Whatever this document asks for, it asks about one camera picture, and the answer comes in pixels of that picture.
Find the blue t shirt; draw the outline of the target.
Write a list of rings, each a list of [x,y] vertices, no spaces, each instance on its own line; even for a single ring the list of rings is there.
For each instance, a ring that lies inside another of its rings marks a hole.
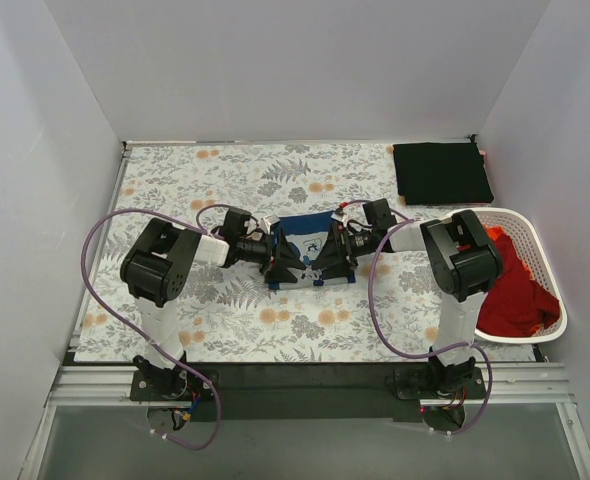
[[[292,269],[289,271],[296,277],[296,282],[284,282],[269,278],[265,275],[268,289],[272,291],[325,287],[340,284],[353,284],[356,282],[354,271],[348,267],[342,270],[331,269],[331,273],[325,270],[313,270],[312,263],[321,253],[332,223],[332,212],[320,212],[307,215],[280,217],[279,230],[284,233],[285,239],[293,253],[302,261],[304,270]]]

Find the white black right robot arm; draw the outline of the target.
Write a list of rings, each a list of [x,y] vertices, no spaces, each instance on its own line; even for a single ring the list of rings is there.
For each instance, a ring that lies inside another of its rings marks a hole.
[[[332,212],[326,243],[311,268],[331,278],[352,272],[361,256],[372,255],[377,261],[383,252],[425,252],[441,290],[438,334],[429,352],[406,354],[384,337],[375,313],[374,270],[367,281],[369,310],[377,335],[390,351],[405,359],[428,361],[418,387],[450,397],[473,378],[479,313],[503,271],[498,250],[470,209],[444,219],[399,222],[385,199],[364,201],[362,206],[367,226],[359,231],[349,225],[344,205]]]

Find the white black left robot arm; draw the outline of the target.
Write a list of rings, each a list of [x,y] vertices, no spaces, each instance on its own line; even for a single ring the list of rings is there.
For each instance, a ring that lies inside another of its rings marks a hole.
[[[193,264],[228,268],[239,261],[255,263],[269,285],[296,283],[295,272],[306,269],[278,219],[261,222],[257,240],[251,237],[250,221],[248,211],[231,208],[214,234],[203,234],[154,218],[122,262],[120,278],[135,299],[149,337],[147,353],[135,357],[134,364],[165,399],[180,398],[188,386],[186,373],[175,365],[185,358],[177,298]]]

